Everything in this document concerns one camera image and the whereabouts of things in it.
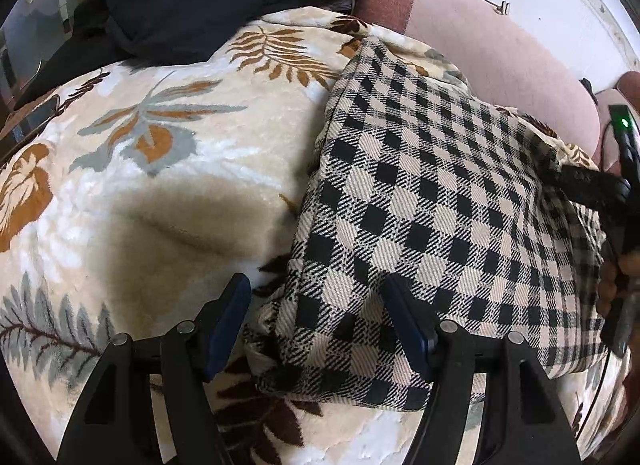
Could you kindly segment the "person's right hand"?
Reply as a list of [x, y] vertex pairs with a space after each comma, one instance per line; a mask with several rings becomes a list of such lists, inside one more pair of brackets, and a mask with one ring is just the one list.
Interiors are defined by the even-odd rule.
[[627, 286], [620, 286], [616, 283], [620, 274], [628, 277], [628, 284], [638, 280], [640, 277], [639, 251], [623, 255], [618, 259], [618, 263], [613, 263], [611, 260], [604, 260], [604, 263], [602, 263], [598, 285], [597, 311], [603, 318], [608, 316], [614, 299], [629, 295]]

